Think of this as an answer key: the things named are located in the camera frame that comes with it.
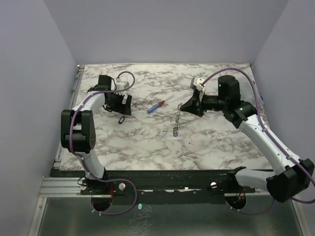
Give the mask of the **black key fob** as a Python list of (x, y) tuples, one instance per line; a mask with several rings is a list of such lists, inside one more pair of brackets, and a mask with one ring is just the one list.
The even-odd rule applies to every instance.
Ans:
[(125, 120), (125, 117), (124, 117), (124, 116), (120, 117), (120, 119), (119, 119), (119, 121), (118, 121), (118, 124), (122, 124), (122, 123), (124, 122), (124, 120)]

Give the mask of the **round metal keyring disc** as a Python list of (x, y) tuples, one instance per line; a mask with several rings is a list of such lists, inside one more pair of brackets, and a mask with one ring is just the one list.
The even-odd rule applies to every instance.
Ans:
[(175, 118), (175, 125), (173, 127), (173, 133), (174, 132), (177, 132), (179, 133), (179, 119), (180, 119), (180, 116), (181, 116), (181, 106), (182, 106), (182, 103), (178, 104), (178, 107), (177, 107), (177, 115), (176, 115), (176, 118)]

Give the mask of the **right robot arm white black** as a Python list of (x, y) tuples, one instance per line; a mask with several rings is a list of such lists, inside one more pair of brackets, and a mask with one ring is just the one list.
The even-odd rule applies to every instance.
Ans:
[(280, 203), (307, 189), (314, 163), (309, 159), (302, 160), (266, 127), (257, 109), (241, 99), (238, 80), (230, 75), (219, 77), (217, 95), (206, 95), (203, 82), (202, 78), (192, 79), (193, 95), (180, 111), (199, 117), (209, 110), (223, 112), (224, 117), (256, 145), (272, 167), (270, 172), (239, 167), (226, 180), (227, 189), (231, 192), (238, 192), (243, 187), (265, 190)]

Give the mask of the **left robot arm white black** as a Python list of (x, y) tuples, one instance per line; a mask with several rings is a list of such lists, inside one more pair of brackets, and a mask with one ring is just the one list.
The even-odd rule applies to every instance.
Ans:
[(84, 100), (61, 113), (61, 145), (79, 159), (86, 178), (93, 180), (92, 189), (98, 194), (108, 190), (109, 180), (95, 151), (94, 115), (103, 108), (110, 113), (130, 116), (132, 96), (127, 91), (134, 84), (135, 76), (128, 71), (121, 72), (116, 79), (99, 75), (98, 83), (88, 90)]

